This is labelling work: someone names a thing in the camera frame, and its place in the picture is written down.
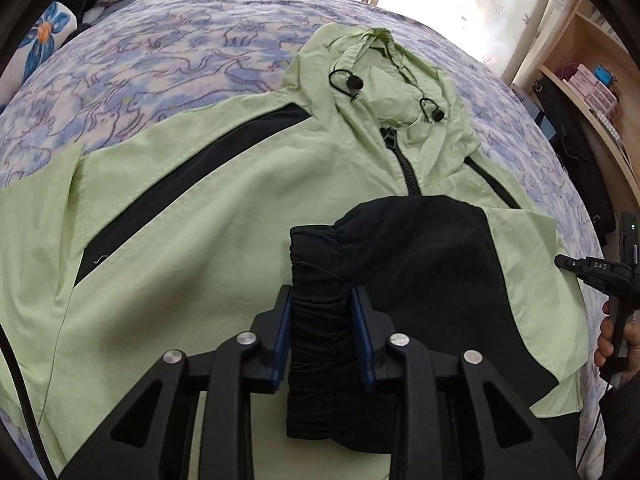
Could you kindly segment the person's right hand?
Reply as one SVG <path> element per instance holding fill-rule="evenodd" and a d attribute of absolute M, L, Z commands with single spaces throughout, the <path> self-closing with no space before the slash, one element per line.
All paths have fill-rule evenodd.
<path fill-rule="evenodd" d="M 594 352 L 594 364 L 596 364 L 597 367 L 602 367 L 606 363 L 606 360 L 614 354 L 614 347 L 612 345 L 614 323 L 611 320 L 611 308 L 608 301 L 605 301 L 603 304 L 602 311 L 605 314 L 605 318 L 600 325 L 597 349 L 596 352 Z M 620 374 L 621 382 L 626 382 L 626 380 L 633 378 L 639 371 L 640 330 L 639 320 L 635 316 L 630 318 L 629 322 L 625 325 L 624 339 L 627 343 L 628 364 L 626 370 Z"/>

